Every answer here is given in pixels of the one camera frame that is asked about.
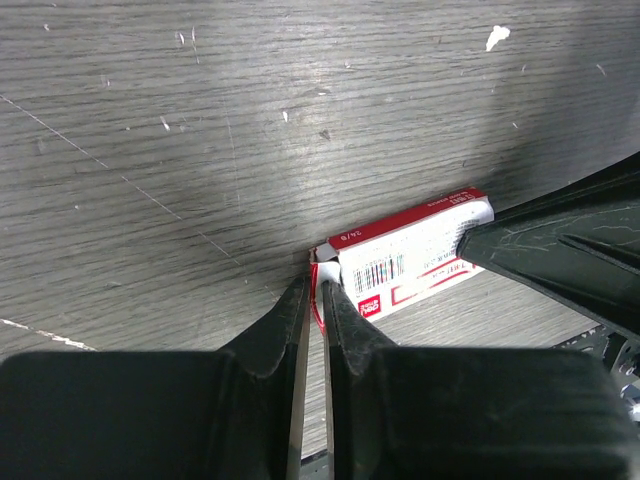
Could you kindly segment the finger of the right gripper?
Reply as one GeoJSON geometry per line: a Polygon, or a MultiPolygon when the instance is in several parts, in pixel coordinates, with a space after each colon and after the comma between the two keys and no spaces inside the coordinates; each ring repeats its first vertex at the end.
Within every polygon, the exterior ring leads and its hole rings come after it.
{"type": "Polygon", "coordinates": [[[639,156],[501,211],[458,256],[639,338],[639,156]]]}

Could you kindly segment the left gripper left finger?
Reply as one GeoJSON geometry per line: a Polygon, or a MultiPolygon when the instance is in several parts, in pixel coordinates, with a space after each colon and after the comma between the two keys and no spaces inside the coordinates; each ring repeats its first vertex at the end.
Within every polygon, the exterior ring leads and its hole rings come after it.
{"type": "Polygon", "coordinates": [[[27,352],[1,364],[5,479],[295,479],[307,278],[211,351],[27,352]]]}

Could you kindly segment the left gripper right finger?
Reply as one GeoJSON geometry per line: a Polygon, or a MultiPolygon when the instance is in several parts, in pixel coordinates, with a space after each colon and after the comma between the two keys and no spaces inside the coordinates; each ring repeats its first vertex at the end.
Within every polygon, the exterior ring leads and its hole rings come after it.
{"type": "Polygon", "coordinates": [[[334,479],[631,479],[602,362],[562,349],[401,346],[322,286],[334,479]]]}

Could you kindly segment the red white staples box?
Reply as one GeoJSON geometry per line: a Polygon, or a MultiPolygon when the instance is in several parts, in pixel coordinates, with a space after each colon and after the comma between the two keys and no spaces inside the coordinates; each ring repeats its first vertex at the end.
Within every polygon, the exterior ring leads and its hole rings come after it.
{"type": "Polygon", "coordinates": [[[468,187],[334,235],[311,250],[311,312],[325,329],[322,283],[335,281],[370,322],[482,271],[456,253],[463,234],[494,220],[488,196],[468,187]]]}

